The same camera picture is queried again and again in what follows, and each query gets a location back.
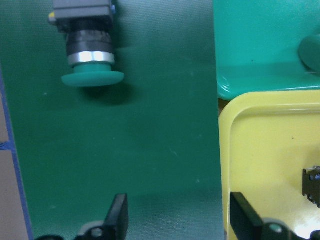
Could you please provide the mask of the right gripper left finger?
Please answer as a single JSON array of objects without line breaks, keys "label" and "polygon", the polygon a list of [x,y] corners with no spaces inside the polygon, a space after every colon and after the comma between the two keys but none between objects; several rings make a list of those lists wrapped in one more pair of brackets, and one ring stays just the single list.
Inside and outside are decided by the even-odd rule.
[{"label": "right gripper left finger", "polygon": [[129,228],[129,203],[126,193],[116,194],[103,223],[105,240],[125,240]]}]

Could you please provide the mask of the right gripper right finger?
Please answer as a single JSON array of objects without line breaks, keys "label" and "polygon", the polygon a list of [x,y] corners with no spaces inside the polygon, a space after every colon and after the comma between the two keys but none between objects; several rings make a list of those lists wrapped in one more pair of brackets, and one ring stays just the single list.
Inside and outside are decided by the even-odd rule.
[{"label": "right gripper right finger", "polygon": [[264,222],[241,192],[230,193],[230,225],[238,240],[261,240]]}]

